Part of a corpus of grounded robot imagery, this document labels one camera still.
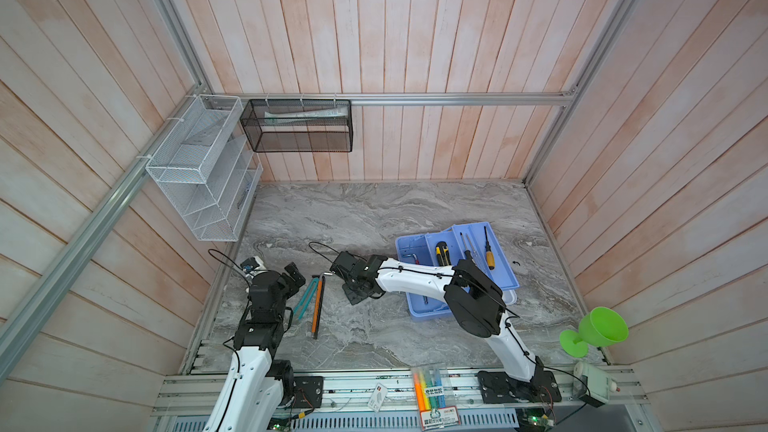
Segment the wooden plank wall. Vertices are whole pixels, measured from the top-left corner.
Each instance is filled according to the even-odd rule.
[[[617,0],[174,0],[217,92],[569,90]],[[521,178],[559,108],[354,108],[263,180]]]
[[[766,101],[768,0],[642,0],[532,185],[666,430],[768,427]]]
[[[0,0],[0,322],[194,81],[153,0]],[[3,430],[141,430],[216,263],[148,184],[0,387]]]

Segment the yellow screwdriver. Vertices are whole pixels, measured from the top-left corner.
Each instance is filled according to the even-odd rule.
[[[491,252],[491,243],[488,242],[488,227],[485,229],[485,261],[488,263],[488,268],[491,270],[496,266],[496,261],[493,259],[493,252]]]

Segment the black wire mesh basket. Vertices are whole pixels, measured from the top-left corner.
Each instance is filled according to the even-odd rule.
[[[240,117],[255,152],[351,152],[349,100],[251,99]]]

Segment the yellow screwdriver handle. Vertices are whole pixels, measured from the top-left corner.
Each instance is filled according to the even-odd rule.
[[[491,251],[485,253],[485,261],[488,263],[488,268],[491,270],[496,266],[496,262],[493,260],[493,252]]]

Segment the white card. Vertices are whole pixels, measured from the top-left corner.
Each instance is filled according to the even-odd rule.
[[[379,409],[382,408],[382,404],[384,403],[384,398],[386,397],[386,393],[388,391],[389,389],[384,387],[383,385],[376,384],[376,389],[374,389],[373,395],[371,396],[370,400],[368,400],[368,407],[378,412]]]

